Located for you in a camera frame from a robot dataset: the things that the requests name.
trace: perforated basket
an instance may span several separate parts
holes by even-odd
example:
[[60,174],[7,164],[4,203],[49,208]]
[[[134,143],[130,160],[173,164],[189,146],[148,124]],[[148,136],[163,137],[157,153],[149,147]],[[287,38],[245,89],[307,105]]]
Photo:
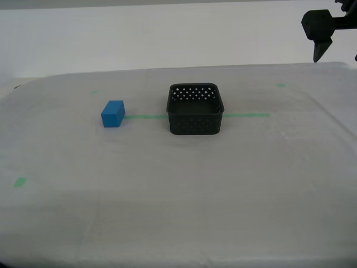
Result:
[[175,84],[166,111],[171,133],[213,135],[220,131],[224,106],[215,84]]

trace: black plastic basket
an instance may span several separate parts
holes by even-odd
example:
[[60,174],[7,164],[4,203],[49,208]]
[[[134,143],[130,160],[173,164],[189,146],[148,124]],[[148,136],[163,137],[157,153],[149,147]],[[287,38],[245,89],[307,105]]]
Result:
[[224,106],[215,84],[175,84],[166,111],[171,133],[213,135],[221,128]]

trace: white table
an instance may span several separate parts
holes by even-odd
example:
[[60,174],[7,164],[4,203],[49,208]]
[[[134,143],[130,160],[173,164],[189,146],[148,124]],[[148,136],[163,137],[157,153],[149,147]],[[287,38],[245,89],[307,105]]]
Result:
[[[198,82],[217,84],[225,114],[236,115],[223,118],[218,135],[175,136],[166,119],[102,126],[108,100],[124,100],[128,116],[162,115],[171,84]],[[22,85],[0,100],[0,260],[353,267],[356,83],[345,65],[300,64]]]

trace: white wall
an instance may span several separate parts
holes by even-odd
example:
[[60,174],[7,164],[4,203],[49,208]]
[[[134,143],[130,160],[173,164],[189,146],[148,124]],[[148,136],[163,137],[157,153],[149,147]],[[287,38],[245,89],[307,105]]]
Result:
[[0,67],[0,86],[10,82],[13,77],[7,74],[2,68]]
[[[312,62],[302,29],[334,1],[239,2],[0,11],[0,68],[15,77],[122,69]],[[357,66],[357,31],[322,61]]]
[[144,4],[188,4],[253,1],[295,1],[295,0],[0,0],[0,9],[34,9],[65,7],[112,7],[137,6]]

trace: blue cube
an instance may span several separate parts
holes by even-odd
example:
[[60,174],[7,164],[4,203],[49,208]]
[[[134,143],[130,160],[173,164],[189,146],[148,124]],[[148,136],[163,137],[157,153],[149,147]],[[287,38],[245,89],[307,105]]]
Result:
[[101,115],[104,127],[119,127],[125,115],[124,102],[110,100]]

